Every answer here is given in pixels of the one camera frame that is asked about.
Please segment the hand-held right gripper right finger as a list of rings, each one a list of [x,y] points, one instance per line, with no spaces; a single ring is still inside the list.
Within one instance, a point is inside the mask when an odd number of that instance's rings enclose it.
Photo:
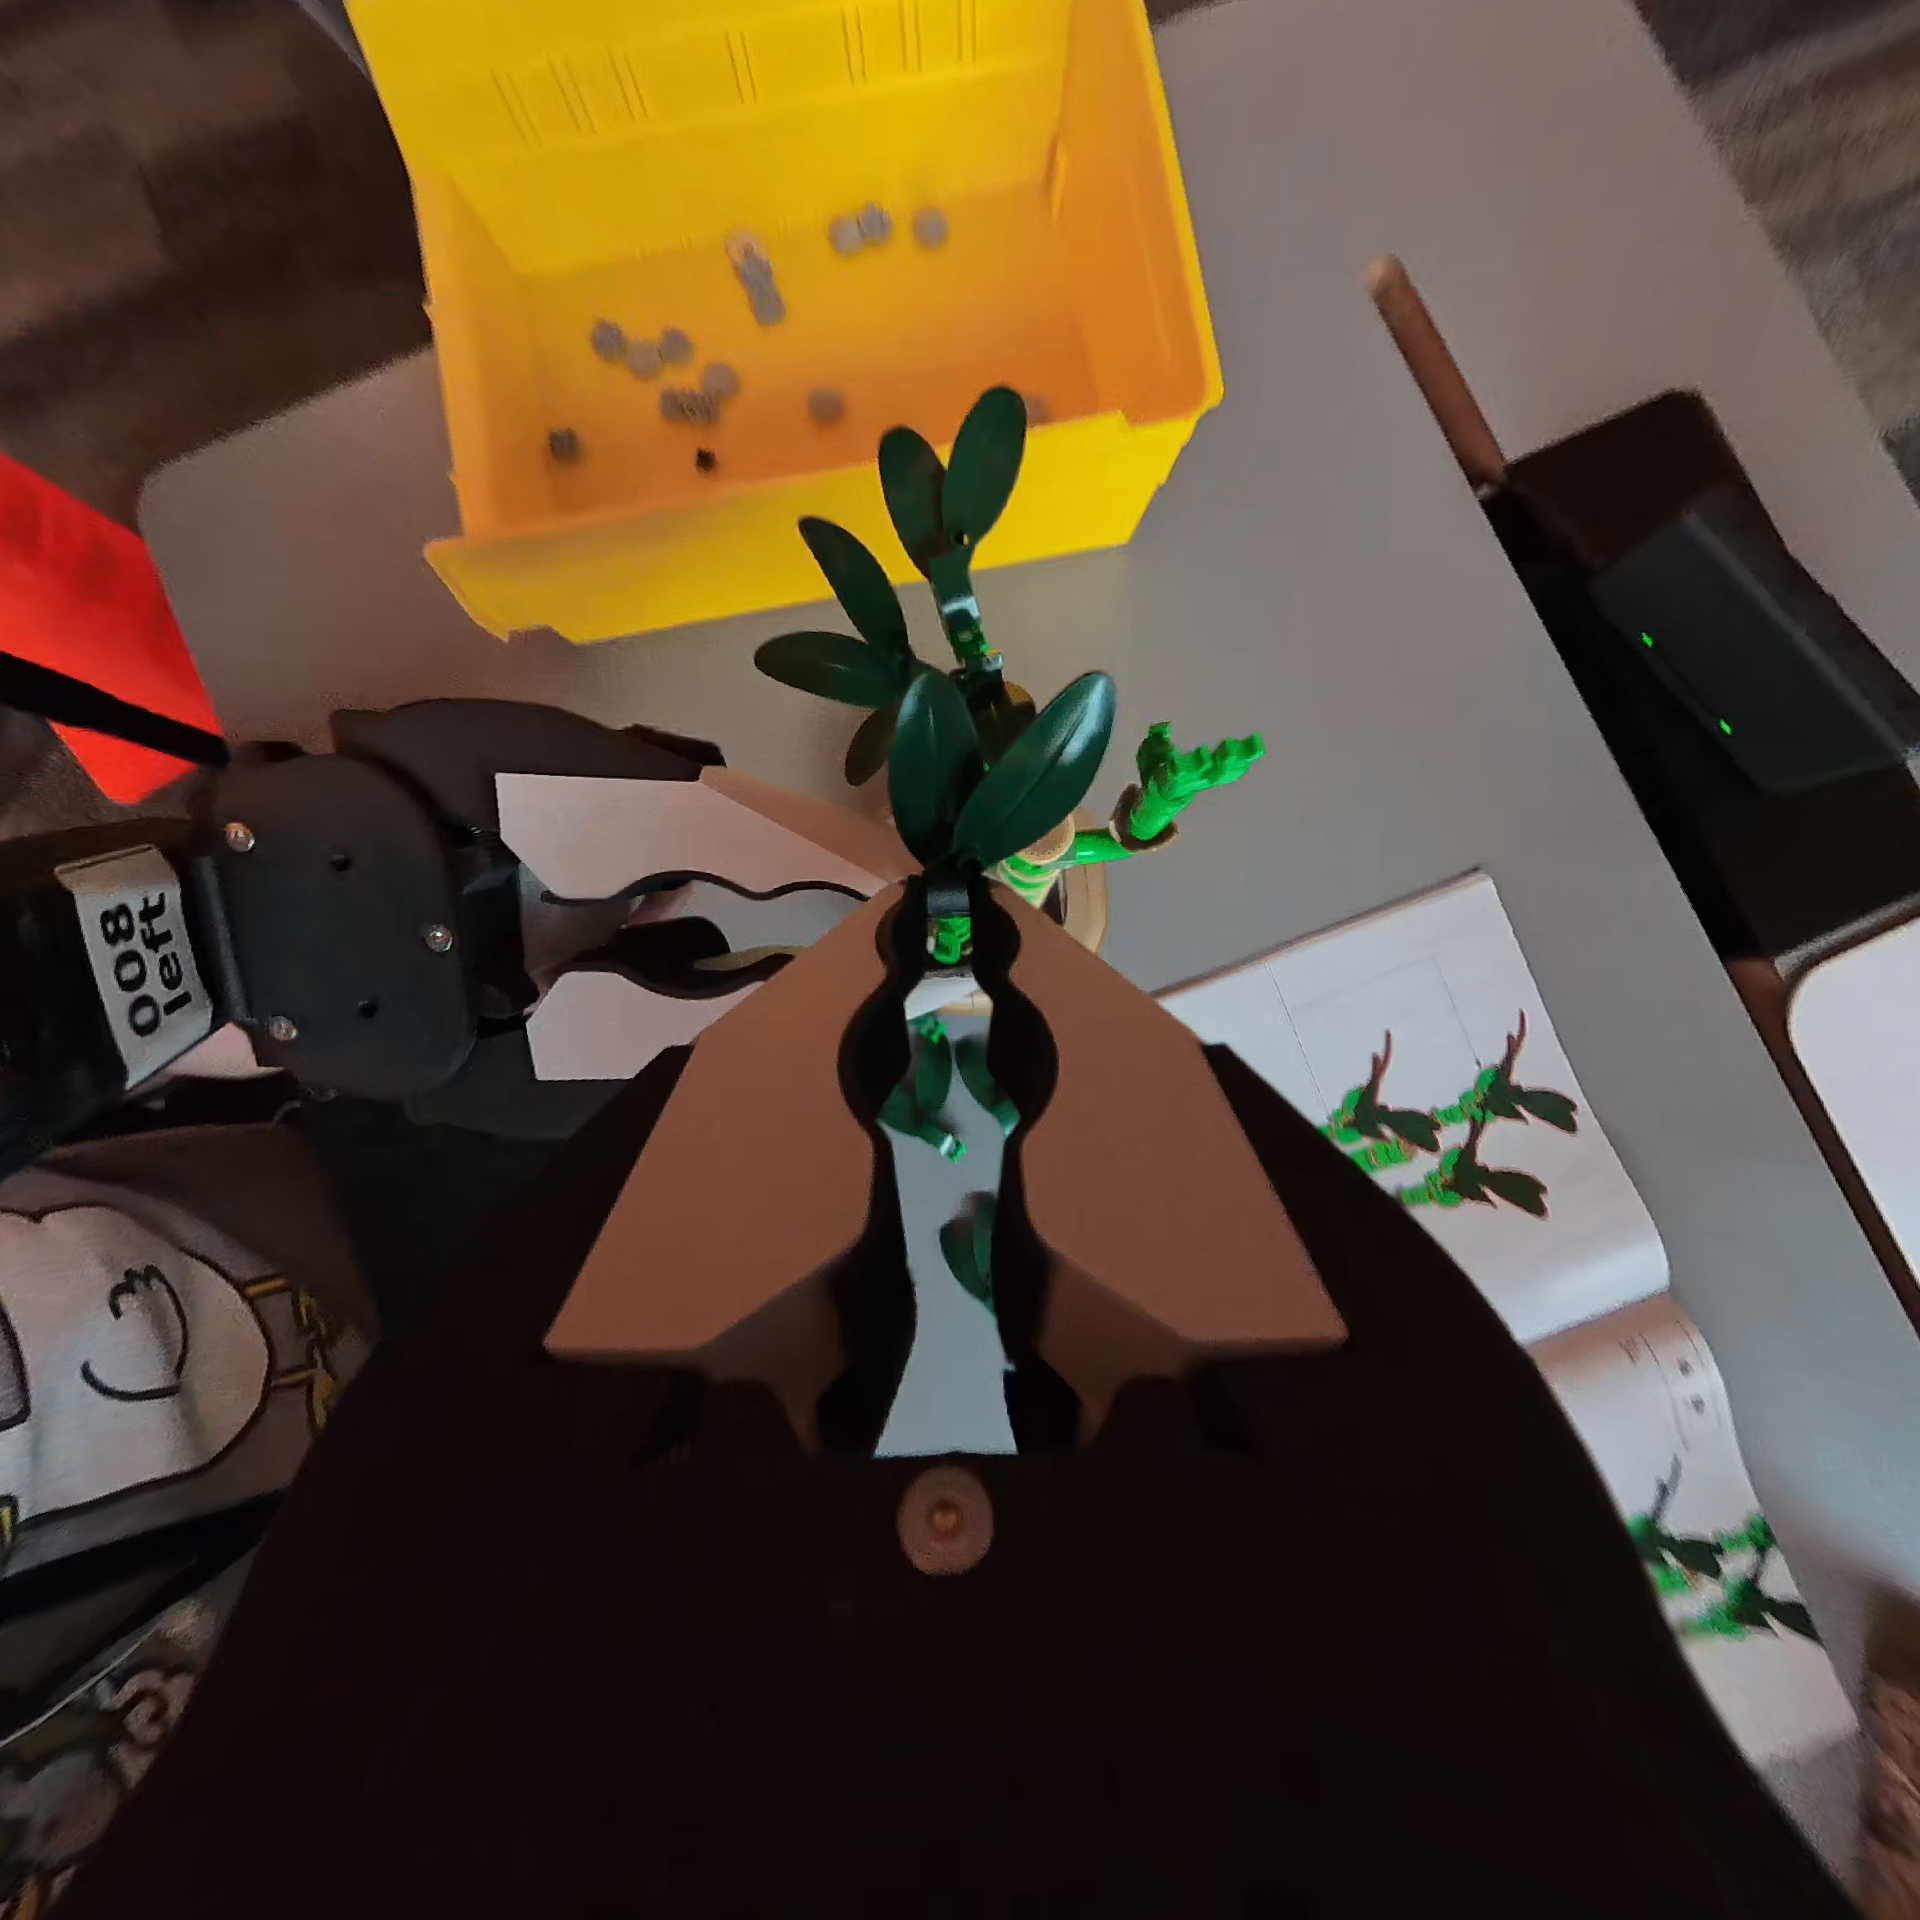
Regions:
[[[1089,1445],[1139,1381],[1338,1354],[1350,1326],[1200,1038],[999,885],[971,930],[1015,1108],[993,1227],[1015,1449]]]

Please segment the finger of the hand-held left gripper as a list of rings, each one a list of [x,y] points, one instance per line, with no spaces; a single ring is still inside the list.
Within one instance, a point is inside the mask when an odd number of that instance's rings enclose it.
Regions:
[[[499,835],[553,904],[706,882],[750,901],[868,901],[889,827],[788,787],[706,766],[692,780],[497,776]]]
[[[636,1077],[660,1052],[695,1043],[798,956],[798,945],[734,949],[710,918],[630,924],[567,962],[529,1016],[535,1077]]]

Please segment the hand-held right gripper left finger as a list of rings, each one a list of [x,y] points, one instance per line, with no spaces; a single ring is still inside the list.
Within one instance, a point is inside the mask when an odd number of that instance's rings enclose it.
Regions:
[[[921,890],[888,885],[684,1052],[544,1336],[552,1358],[766,1387],[873,1457],[916,1332],[894,1153]]]

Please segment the green lego bamboo plant model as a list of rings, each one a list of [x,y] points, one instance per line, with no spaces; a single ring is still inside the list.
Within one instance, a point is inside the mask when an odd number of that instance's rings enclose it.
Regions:
[[[948,454],[911,426],[889,427],[878,446],[883,505],[905,558],[931,589],[952,651],[948,667],[916,651],[899,589],[873,552],[839,521],[801,518],[801,537],[847,612],[850,633],[782,633],[758,650],[754,662],[771,681],[864,712],[848,745],[850,784],[873,778],[888,782],[899,707],[924,672],[959,685],[988,761],[1012,745],[1046,707],[1009,678],[1001,653],[990,646],[975,584],[978,549],[1018,491],[1026,430],[1024,395],[993,386],[968,409]],[[1155,724],[1137,745],[1137,778],[1102,827],[1076,822],[1083,795],[1064,822],[976,882],[998,881],[1026,906],[1043,907],[1065,874],[1126,861],[1169,844],[1193,802],[1243,780],[1262,757],[1259,734],[1185,749],[1170,724]],[[971,910],[963,918],[929,921],[929,960],[936,969],[968,969],[971,957]]]

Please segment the lego instruction booklet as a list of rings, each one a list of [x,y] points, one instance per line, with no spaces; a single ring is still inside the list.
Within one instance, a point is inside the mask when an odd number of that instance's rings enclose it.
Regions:
[[[1474,1282],[1574,1422],[1654,1597],[1745,1757],[1830,1856],[1862,1733],[1747,1475],[1721,1370],[1470,874],[1169,990]]]

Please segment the pile of grey lego studs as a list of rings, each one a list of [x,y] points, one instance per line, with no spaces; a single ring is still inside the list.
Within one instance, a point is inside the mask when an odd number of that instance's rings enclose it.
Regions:
[[[984,389],[1075,360],[1022,225],[1009,200],[867,201],[567,274],[550,453],[745,483],[864,461],[889,426],[940,442]]]

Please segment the yellow plastic bin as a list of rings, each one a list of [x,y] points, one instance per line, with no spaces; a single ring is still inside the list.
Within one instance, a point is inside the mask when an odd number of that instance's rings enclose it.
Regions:
[[[1075,360],[1010,386],[1028,440],[984,545],[998,568],[1128,545],[1222,402],[1146,5],[371,3],[351,21],[415,189],[460,502],[426,558],[495,635],[595,643],[823,600],[804,515],[911,578],[876,469],[891,426],[864,461],[745,483],[650,477],[636,443],[610,475],[559,465],[540,376],[574,272],[867,201],[1009,200]],[[905,426],[946,453],[964,413],[945,440]]]

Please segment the person's printed shirt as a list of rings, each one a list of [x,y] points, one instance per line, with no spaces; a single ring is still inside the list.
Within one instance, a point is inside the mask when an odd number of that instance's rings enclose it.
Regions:
[[[6,1916],[46,1916],[154,1768],[375,1340],[286,1128],[96,1138],[6,1181]]]

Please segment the black device with green lights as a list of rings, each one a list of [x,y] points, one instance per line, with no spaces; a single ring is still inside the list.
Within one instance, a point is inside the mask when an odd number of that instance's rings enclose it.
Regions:
[[[1599,612],[1769,795],[1903,770],[1915,685],[1740,486],[1696,493],[1591,577]]]

